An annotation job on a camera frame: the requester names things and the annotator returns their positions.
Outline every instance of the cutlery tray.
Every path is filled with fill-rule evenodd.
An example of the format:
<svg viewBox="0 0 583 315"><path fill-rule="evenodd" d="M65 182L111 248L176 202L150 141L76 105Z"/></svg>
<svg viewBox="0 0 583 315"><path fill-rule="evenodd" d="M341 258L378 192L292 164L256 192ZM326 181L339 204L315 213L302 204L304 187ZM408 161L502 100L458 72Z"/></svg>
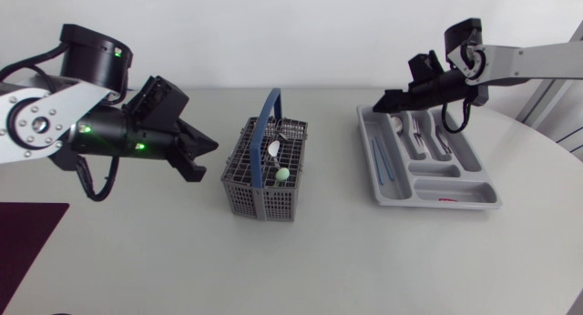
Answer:
<svg viewBox="0 0 583 315"><path fill-rule="evenodd" d="M389 115L374 113L370 106L358 106L356 112L379 205L469 209L502 206L464 133L450 134L443 128L441 109ZM401 119L400 133L391 117ZM449 114L447 122L455 123ZM419 136L426 147L417 141Z"/></svg>

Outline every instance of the cutlery basket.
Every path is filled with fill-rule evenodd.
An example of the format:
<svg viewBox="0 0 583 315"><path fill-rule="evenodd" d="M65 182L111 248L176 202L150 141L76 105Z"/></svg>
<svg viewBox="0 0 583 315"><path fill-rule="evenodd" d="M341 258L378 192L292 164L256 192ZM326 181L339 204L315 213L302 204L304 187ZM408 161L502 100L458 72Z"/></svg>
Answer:
<svg viewBox="0 0 583 315"><path fill-rule="evenodd" d="M275 117L270 117L272 108ZM259 117L249 118L241 130L220 179L234 214L259 220L294 220L307 126L281 117L281 91L274 88ZM276 139L280 141L277 162L268 153L268 145ZM285 181L275 179L276 163L290 170Z"/></svg>

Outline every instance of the fork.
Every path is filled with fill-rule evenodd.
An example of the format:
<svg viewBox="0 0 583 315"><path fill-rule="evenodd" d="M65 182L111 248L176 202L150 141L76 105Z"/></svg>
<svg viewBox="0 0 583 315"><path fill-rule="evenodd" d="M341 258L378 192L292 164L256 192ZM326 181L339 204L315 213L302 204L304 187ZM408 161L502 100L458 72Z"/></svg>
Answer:
<svg viewBox="0 0 583 315"><path fill-rule="evenodd" d="M415 141L417 141L419 147L421 147L425 153L429 153L429 149L427 149L427 146L425 145L425 142L421 137L421 128L419 128L419 121L415 118L413 118L413 136L415 137Z"/></svg>
<svg viewBox="0 0 583 315"><path fill-rule="evenodd" d="M452 149L449 147L449 144L447 143L447 139L445 138L444 134L441 132L441 130L436 127L435 128L435 135L437 136L437 139L439 140L439 144L441 144L441 147L444 149L446 154L450 154L452 153Z"/></svg>

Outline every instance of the spoon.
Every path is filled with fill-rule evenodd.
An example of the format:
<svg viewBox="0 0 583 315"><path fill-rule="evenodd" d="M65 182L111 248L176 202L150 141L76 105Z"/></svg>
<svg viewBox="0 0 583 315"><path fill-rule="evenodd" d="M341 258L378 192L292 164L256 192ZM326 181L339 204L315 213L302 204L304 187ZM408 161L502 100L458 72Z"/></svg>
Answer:
<svg viewBox="0 0 583 315"><path fill-rule="evenodd" d="M273 158L273 162L275 163L275 167L279 168L280 163L277 161L277 153L280 151L280 141L275 140L269 144L267 147L267 152Z"/></svg>

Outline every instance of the metal frame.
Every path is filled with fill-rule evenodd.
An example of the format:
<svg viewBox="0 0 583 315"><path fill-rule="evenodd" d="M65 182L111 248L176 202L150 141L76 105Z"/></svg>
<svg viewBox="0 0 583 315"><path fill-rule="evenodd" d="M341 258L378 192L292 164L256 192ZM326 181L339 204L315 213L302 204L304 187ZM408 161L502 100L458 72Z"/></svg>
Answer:
<svg viewBox="0 0 583 315"><path fill-rule="evenodd" d="M577 42L583 40L583 21L569 40ZM520 111L517 120L525 125L537 129L548 113L555 107L567 90L573 84L572 80L545 79L538 85L537 90L528 99L525 107Z"/></svg>

